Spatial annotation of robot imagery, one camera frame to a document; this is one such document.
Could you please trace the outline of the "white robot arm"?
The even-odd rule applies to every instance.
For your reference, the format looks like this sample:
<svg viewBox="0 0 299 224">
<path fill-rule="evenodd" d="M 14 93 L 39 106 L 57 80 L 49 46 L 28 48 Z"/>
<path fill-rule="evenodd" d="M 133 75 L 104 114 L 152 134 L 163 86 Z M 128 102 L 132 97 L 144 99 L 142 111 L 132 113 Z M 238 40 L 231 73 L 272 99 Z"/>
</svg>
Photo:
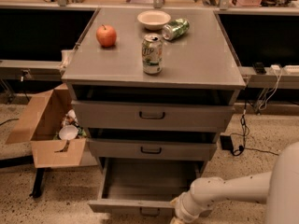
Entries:
<svg viewBox="0 0 299 224">
<path fill-rule="evenodd" d="M 264 203 L 264 224 L 299 224 L 299 143 L 287 146 L 270 172 L 223 180 L 197 178 L 171 204 L 170 224 L 190 224 L 217 202 Z"/>
</svg>

